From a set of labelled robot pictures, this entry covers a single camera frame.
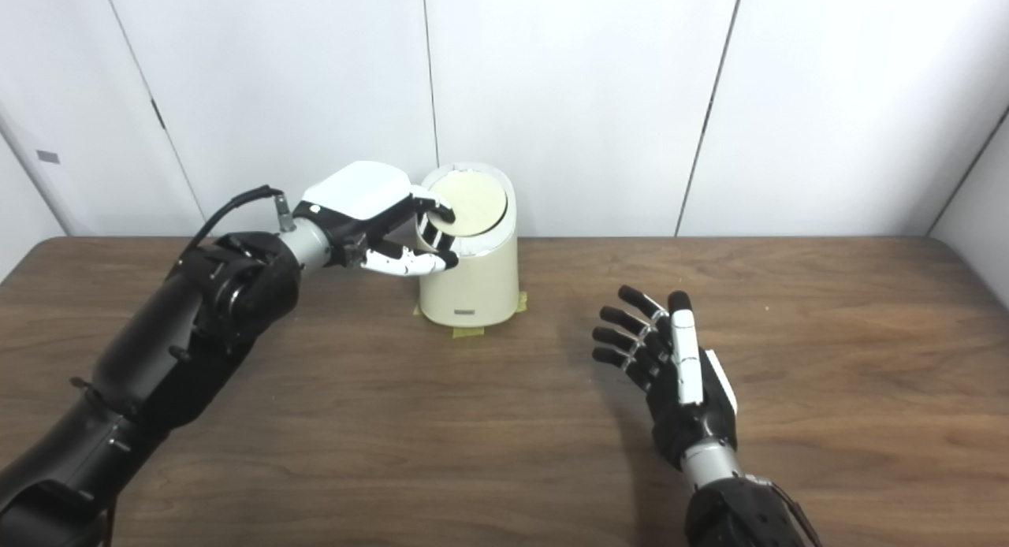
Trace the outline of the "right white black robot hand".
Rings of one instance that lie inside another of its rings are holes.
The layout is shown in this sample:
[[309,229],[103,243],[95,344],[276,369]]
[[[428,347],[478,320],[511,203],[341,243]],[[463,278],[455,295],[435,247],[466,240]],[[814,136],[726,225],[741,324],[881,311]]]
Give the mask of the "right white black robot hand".
[[592,330],[598,344],[592,359],[612,365],[645,393],[659,453],[681,468],[687,451],[703,442],[736,449],[738,400],[717,354],[700,344],[688,293],[671,292],[665,305],[630,285],[620,286],[616,296],[639,314],[602,307],[605,325]]

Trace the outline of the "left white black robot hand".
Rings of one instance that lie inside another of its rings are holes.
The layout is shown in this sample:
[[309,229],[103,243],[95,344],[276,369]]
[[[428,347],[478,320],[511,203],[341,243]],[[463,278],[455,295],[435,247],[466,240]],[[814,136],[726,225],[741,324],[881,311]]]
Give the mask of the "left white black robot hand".
[[403,170],[353,162],[306,189],[293,211],[293,229],[282,232],[281,241],[304,274],[331,266],[403,277],[443,274],[458,266],[457,253],[415,251],[386,238],[429,213],[455,219],[447,199],[412,184]]

